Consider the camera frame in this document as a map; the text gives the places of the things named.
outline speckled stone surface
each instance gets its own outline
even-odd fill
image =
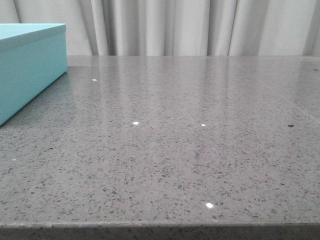
[[[320,238],[320,58],[68,65],[0,128],[0,237]]]

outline turquoise box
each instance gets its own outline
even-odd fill
[[[68,70],[65,24],[0,24],[0,126]]]

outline box lid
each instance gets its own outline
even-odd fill
[[[0,52],[65,31],[64,23],[0,24]]]

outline quartz countertop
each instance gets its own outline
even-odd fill
[[[70,56],[0,128],[0,225],[320,224],[320,58]]]

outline curtain fold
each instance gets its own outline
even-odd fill
[[[1,0],[0,23],[66,23],[68,55],[320,56],[320,0]]]

